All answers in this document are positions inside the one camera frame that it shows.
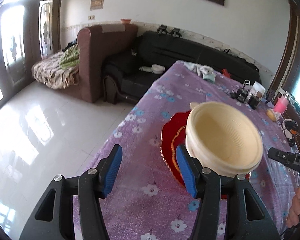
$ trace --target red scalloped plate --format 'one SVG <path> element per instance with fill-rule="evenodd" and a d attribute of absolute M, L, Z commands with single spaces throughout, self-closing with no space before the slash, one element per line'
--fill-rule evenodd
<path fill-rule="evenodd" d="M 176 113 L 167 122 L 161 132 L 161 156 L 165 161 L 168 169 L 171 171 L 177 182 L 186 187 L 181 176 L 181 172 L 176 159 L 176 149 L 179 144 L 186 141 L 186 124 L 191 111 L 185 113 Z"/>

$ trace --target white bowl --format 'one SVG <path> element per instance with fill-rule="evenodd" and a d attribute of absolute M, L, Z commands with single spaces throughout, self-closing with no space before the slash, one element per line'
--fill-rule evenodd
<path fill-rule="evenodd" d="M 154 73 L 154 74 L 162 74 L 164 71 L 165 71 L 165 67 L 163 67 L 163 66 L 160 66 L 160 65 L 157 65 L 157 64 L 153 64 L 152 66 L 151 66 L 151 69 L 152 69 L 152 72 Z"/>
<path fill-rule="evenodd" d="M 222 176 L 248 174 L 261 162 L 258 129 L 239 110 L 220 102 L 191 103 L 186 148 L 203 167 Z"/>

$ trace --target white wall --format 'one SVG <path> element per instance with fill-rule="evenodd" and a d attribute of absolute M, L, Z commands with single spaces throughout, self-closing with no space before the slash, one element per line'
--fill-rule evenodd
<path fill-rule="evenodd" d="M 90 11 L 90 0 L 62 0 L 61 28 L 96 22 L 133 21 L 165 24 L 221 41 L 276 73 L 289 28 L 288 0 L 104 0 Z"/>

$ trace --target human hand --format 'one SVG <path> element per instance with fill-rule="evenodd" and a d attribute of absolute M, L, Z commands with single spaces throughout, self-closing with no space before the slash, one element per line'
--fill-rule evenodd
<path fill-rule="evenodd" d="M 288 228 L 296 226 L 299 223 L 300 215 L 300 187 L 295 189 L 295 196 L 292 198 L 292 205 L 287 216 L 286 225 Z"/>

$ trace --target floral tablecloth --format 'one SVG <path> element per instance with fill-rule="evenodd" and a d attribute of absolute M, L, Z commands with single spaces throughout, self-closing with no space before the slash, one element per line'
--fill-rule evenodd
<path fill-rule="evenodd" d="M 114 144 L 123 149 L 122 164 L 112 193 L 100 200 L 110 239 L 187 240 L 191 234 L 199 200 L 194 200 L 178 184 L 164 163 L 161 152 L 163 125 L 177 112 L 189 110 L 192 101 L 219 101 L 241 112 L 258 128 L 263 139 L 263 158 L 251 173 L 250 182 L 265 203 L 277 229 L 282 232 L 294 188 L 300 183 L 295 171 L 270 160 L 271 147 L 287 152 L 291 148 L 280 129 L 266 115 L 267 106 L 260 103 L 256 110 L 231 99 L 228 94 L 239 83 L 216 72 L 211 84 L 190 72 L 183 61 L 177 61 L 162 75 L 117 129 L 95 153 L 88 167 L 96 167 L 107 157 Z M 218 238 L 223 239 L 226 200 L 221 201 Z M 79 228 L 78 201 L 74 200 L 74 222 Z"/>

